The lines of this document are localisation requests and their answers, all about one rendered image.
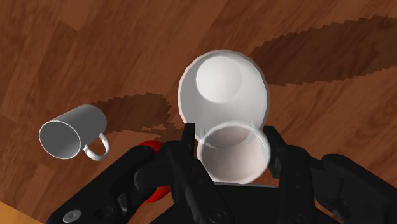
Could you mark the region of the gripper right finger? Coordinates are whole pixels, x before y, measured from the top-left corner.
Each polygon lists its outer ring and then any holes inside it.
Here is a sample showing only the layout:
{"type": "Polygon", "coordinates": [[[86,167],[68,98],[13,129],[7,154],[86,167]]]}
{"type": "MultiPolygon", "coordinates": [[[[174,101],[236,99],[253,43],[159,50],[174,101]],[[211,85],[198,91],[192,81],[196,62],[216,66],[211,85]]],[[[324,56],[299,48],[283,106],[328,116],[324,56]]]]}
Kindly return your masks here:
{"type": "Polygon", "coordinates": [[[346,156],[318,160],[273,126],[263,133],[279,180],[278,224],[397,224],[397,188],[346,156]]]}

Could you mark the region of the red round object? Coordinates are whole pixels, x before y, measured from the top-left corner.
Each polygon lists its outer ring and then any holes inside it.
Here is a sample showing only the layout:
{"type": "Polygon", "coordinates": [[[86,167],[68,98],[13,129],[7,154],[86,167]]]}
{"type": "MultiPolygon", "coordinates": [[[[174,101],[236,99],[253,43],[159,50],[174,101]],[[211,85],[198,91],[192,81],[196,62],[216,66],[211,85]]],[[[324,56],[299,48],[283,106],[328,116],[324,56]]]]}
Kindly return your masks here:
{"type": "MultiPolygon", "coordinates": [[[[153,148],[155,152],[160,151],[160,149],[162,147],[161,142],[154,141],[154,140],[144,141],[144,142],[139,143],[139,145],[149,146],[149,147],[153,148]]],[[[163,197],[165,197],[169,192],[170,192],[170,188],[168,186],[157,187],[155,192],[153,193],[153,195],[150,198],[148,198],[144,203],[148,204],[148,203],[156,202],[156,201],[162,199],[163,197]]]]}

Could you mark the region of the white bowl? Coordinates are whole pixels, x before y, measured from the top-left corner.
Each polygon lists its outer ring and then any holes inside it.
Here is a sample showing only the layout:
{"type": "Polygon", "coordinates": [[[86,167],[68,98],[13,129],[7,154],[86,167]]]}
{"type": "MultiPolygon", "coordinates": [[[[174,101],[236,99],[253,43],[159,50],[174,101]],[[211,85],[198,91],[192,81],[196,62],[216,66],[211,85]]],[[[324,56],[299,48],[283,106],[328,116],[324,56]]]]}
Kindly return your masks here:
{"type": "Polygon", "coordinates": [[[178,86],[184,123],[195,124],[195,139],[225,122],[257,129],[268,116],[268,85],[262,70],[240,52],[213,50],[186,67],[178,86]]]}

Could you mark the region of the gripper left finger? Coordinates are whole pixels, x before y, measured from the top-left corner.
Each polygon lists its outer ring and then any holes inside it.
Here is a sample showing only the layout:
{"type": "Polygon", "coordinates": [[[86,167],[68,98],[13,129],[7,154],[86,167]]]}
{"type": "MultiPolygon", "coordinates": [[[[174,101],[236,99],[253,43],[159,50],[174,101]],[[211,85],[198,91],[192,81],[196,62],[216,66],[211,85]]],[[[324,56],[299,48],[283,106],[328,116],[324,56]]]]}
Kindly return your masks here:
{"type": "Polygon", "coordinates": [[[45,224],[127,224],[159,186],[173,205],[150,224],[233,224],[233,216],[199,160],[193,123],[159,152],[135,146],[56,209],[45,224]]]}

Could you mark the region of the white cup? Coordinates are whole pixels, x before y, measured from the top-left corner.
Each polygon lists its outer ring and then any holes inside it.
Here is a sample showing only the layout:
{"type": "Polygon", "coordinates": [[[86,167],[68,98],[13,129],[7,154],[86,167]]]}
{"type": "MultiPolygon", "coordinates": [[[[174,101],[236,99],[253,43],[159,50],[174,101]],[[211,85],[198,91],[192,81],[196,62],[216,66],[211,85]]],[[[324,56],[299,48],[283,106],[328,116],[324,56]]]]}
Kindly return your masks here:
{"type": "Polygon", "coordinates": [[[270,144],[255,126],[225,122],[213,127],[198,142],[197,158],[215,182],[249,184],[270,163],[270,144]]]}

